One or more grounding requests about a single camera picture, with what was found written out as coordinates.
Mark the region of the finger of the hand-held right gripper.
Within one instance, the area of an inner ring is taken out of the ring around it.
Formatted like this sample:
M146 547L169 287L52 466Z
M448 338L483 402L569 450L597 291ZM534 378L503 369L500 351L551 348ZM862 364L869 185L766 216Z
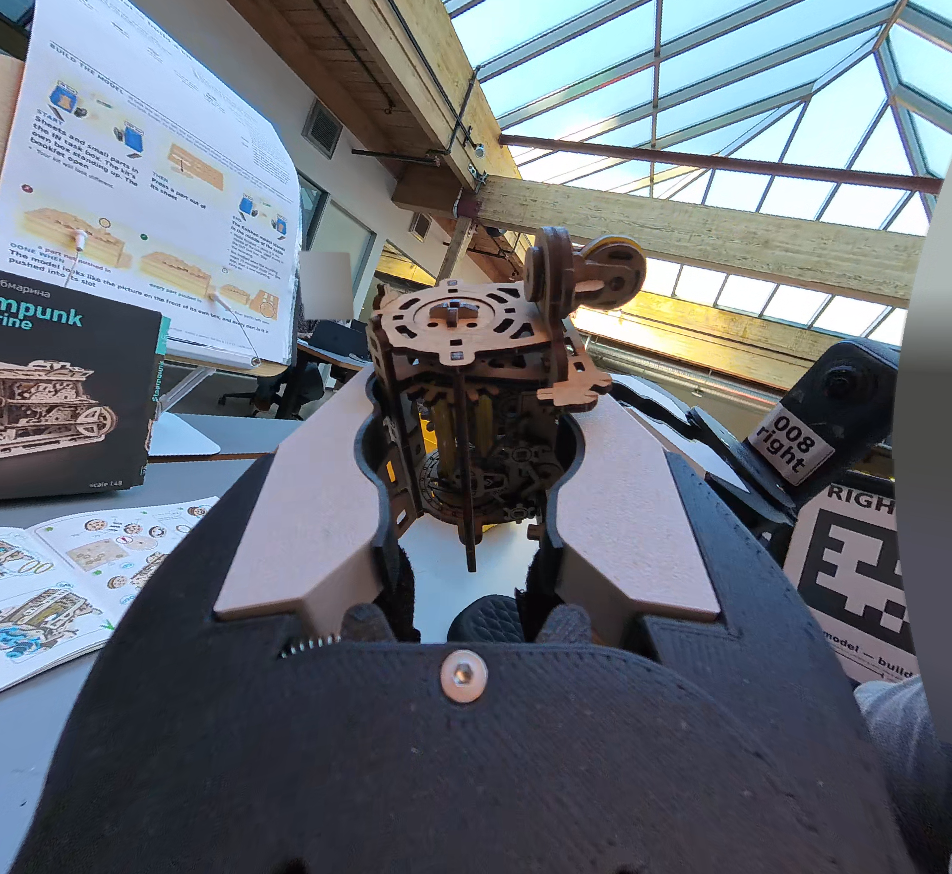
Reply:
M691 408L665 389L637 376L612 374L611 378L611 397L616 401L683 436L696 434L695 423L688 418Z
M666 449L680 454L701 478L714 474L723 482L747 491L747 485L712 448L699 440L684 438L672 428L655 428L654 432Z

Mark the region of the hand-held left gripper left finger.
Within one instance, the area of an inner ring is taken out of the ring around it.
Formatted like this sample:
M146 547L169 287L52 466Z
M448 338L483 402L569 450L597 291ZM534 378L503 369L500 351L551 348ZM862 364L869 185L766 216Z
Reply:
M361 370L275 452L214 606L223 620L294 613L314 636L384 595L397 637L418 642L399 537L418 518L410 482Z

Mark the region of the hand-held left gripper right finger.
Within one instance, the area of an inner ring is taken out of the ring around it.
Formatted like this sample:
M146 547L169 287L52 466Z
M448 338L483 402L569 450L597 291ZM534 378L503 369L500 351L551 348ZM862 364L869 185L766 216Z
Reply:
M551 489L519 598L533 642L554 604L582 606L603 643L637 614L712 623L720 605L665 450L612 397L567 415L575 456Z

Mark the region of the wooden mechanical model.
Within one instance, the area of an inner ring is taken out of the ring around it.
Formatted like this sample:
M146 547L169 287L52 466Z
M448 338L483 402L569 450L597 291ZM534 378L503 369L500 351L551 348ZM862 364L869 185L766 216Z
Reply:
M593 409L611 388L569 316L628 303L646 272L631 238L576 250L565 229L547 227L520 282L378 294L367 336L398 522L428 513L454 524L475 572L486 526L543 517L567 467L561 417Z

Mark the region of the black model kit box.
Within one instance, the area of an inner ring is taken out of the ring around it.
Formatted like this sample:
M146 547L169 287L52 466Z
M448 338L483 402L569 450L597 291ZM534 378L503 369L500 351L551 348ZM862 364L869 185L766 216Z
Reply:
M143 484L169 320L1 273L1 499Z

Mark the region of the black office chair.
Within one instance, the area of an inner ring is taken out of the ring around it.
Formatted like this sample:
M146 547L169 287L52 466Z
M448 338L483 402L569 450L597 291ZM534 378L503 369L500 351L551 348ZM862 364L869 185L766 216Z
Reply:
M218 404L225 405L228 399L247 399L253 416L268 412L273 404L278 404L278 419L301 420L302 407L320 402L324 397L325 384L320 368L304 355L282 374L259 378L254 392L226 393L218 399Z

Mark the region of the white sheet stand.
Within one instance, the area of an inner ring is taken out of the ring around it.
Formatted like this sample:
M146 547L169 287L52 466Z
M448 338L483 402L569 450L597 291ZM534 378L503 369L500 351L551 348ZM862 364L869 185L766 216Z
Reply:
M211 366L197 366L158 399L156 417L150 431L150 459L210 456L220 453L217 443L184 419L172 414L173 405L192 392L215 370Z

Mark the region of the wooden office desk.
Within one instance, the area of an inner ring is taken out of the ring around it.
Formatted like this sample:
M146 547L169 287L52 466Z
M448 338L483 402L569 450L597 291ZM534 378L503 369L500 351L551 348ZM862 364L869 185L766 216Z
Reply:
M331 367L330 377L336 382L332 388L333 390L343 386L363 368L372 367L370 359L338 354L327 348L312 345L307 340L299 339L297 342L296 371L303 370L309 363Z

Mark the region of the open assembly booklet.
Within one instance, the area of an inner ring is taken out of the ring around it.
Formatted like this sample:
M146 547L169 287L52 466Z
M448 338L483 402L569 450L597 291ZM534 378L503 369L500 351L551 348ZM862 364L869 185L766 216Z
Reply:
M129 605L218 502L102 509L1 529L1 688L107 642Z

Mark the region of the person's grey clothing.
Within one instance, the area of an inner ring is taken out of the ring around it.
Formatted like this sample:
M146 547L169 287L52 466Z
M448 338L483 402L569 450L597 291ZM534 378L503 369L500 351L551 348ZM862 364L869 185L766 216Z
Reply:
M914 864L920 872L950 872L951 747L935 732L922 678L870 681L855 688L854 698Z

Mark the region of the white instruction sheet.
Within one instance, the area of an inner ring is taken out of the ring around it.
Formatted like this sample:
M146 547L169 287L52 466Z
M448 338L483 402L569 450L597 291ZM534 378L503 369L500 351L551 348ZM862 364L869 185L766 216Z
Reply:
M285 364L299 181L273 126L128 0L36 0L2 268L162 311L173 349Z

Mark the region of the grey wall vent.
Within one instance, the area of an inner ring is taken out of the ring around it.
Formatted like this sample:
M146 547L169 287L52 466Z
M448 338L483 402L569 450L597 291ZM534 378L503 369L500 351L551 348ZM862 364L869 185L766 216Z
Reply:
M339 119L319 99L314 99L304 123L303 138L327 159L331 159L343 130Z

